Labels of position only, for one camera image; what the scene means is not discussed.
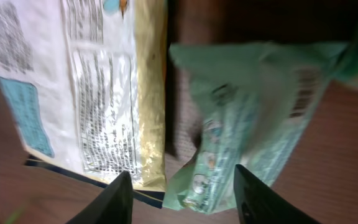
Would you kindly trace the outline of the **green tissue pack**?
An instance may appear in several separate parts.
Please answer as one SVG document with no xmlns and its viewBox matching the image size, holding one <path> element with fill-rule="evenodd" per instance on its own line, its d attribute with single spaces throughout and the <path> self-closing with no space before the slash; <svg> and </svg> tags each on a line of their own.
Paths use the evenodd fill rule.
<svg viewBox="0 0 358 224">
<path fill-rule="evenodd" d="M 212 214 L 232 209 L 240 164 L 272 185 L 307 127 L 343 42 L 253 42 L 170 47 L 190 73 L 203 119 L 195 161 L 168 182 L 163 206 Z"/>
</svg>

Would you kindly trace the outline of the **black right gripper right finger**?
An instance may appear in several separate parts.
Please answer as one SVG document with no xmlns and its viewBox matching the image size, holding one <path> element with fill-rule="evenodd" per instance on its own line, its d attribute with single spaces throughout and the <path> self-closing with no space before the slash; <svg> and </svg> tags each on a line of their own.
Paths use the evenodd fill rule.
<svg viewBox="0 0 358 224">
<path fill-rule="evenodd" d="M 234 169 L 234 193 L 241 224 L 318 224 L 240 164 Z"/>
</svg>

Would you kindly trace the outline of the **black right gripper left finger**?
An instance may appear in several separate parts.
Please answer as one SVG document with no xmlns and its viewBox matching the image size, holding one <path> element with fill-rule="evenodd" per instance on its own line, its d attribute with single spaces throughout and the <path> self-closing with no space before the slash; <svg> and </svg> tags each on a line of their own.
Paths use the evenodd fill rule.
<svg viewBox="0 0 358 224">
<path fill-rule="evenodd" d="M 133 199 L 131 176 L 124 171 L 67 224 L 131 224 Z"/>
</svg>

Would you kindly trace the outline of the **wet wipes pack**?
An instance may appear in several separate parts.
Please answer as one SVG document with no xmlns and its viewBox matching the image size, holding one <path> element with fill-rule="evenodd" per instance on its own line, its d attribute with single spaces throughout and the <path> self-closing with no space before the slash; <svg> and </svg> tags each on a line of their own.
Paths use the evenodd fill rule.
<svg viewBox="0 0 358 224">
<path fill-rule="evenodd" d="M 0 0 L 0 87 L 28 166 L 165 196 L 167 2 Z"/>
</svg>

